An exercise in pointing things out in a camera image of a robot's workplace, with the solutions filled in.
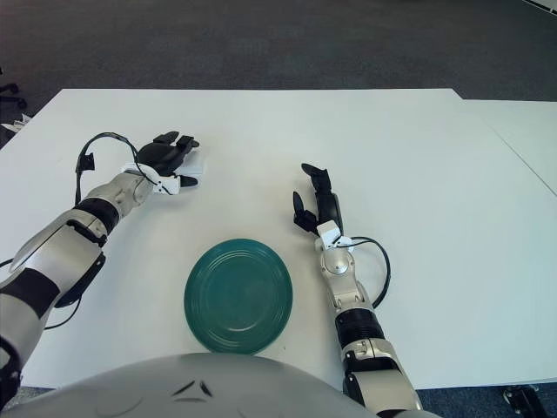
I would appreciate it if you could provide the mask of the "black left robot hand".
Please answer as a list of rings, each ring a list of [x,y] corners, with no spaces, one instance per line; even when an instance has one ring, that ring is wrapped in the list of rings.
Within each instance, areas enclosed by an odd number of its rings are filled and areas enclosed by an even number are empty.
[[[135,160],[154,169],[160,176],[170,177],[185,162],[186,156],[198,147],[199,142],[193,136],[169,131],[143,146]]]

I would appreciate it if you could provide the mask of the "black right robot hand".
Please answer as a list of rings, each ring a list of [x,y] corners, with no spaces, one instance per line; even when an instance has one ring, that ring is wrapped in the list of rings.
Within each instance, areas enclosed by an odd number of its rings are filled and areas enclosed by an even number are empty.
[[[338,196],[332,191],[332,184],[326,169],[320,169],[307,163],[301,164],[302,171],[310,177],[318,213],[305,209],[302,198],[292,193],[293,223],[309,233],[318,234],[317,227],[328,221],[334,221],[340,232],[344,231]]]

